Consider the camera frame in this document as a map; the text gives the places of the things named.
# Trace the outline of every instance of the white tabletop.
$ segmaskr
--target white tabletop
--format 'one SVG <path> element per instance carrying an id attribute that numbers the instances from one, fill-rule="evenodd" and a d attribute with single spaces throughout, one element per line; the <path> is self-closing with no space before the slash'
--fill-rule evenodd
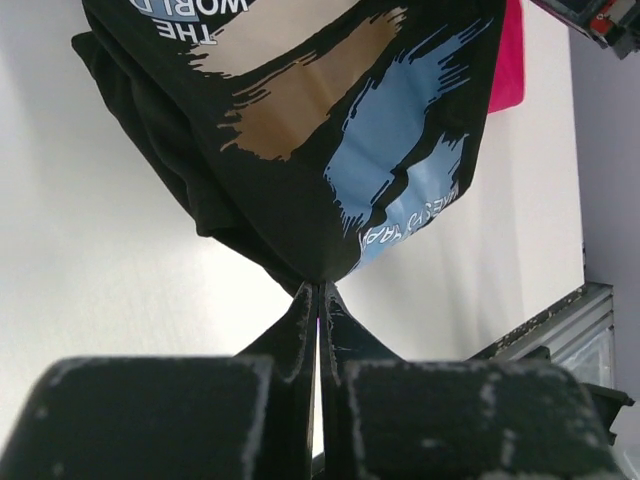
<path id="1" fill-rule="evenodd" d="M 61 357 L 234 354 L 289 304 L 107 112 L 69 45 L 80 2 L 36 3 L 0 5 L 0 445 Z M 530 6 L 526 27 L 526 101 L 489 119 L 469 193 L 339 285 L 407 358 L 464 358 L 583 283 L 567 31 Z"/>

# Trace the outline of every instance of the white table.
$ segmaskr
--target white table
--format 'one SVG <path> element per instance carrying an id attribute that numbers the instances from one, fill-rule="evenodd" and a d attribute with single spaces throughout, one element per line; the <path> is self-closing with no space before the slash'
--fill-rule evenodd
<path id="1" fill-rule="evenodd" d="M 108 114 L 80 2 L 36 3 L 0 5 L 0 445 L 60 357 L 233 354 L 289 303 L 196 237 Z M 527 99 L 489 119 L 469 193 L 340 284 L 407 358 L 464 358 L 583 283 L 567 31 L 526 10 Z"/>

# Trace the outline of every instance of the t-shirt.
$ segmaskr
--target t-shirt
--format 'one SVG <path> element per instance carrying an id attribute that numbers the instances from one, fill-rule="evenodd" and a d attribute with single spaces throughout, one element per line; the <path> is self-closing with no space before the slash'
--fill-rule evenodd
<path id="1" fill-rule="evenodd" d="M 176 200 L 289 293 L 469 188 L 505 0 L 84 0 L 73 39 Z"/>

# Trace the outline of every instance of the blue paint stroke print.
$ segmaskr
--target blue paint stroke print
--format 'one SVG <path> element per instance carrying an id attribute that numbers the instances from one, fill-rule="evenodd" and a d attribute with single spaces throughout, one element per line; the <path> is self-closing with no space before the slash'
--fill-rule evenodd
<path id="1" fill-rule="evenodd" d="M 342 143 L 324 172 L 336 195 L 345 235 L 353 229 L 360 231 L 371 220 L 376 201 L 395 180 L 393 170 L 420 142 L 429 108 L 469 81 L 469 66 L 456 63 L 456 53 L 490 24 L 476 21 L 432 50 L 420 53 L 427 42 L 447 28 L 442 27 L 398 54 L 377 85 L 372 80 L 366 84 L 344 122 Z M 465 138 L 451 141 L 447 132 L 442 132 L 433 151 L 405 170 L 408 185 L 387 205 L 387 220 L 360 233 L 362 258 L 356 268 L 426 225 L 427 216 L 433 218 L 455 199 L 457 185 L 453 179 Z M 416 220 L 420 215 L 422 224 Z"/>

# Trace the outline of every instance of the pink fabric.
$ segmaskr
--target pink fabric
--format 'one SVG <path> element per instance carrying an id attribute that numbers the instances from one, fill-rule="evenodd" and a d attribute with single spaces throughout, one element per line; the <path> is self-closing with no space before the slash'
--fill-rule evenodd
<path id="1" fill-rule="evenodd" d="M 489 113 L 522 103 L 524 99 L 524 30 L 520 0 L 507 0 L 498 63 Z"/>

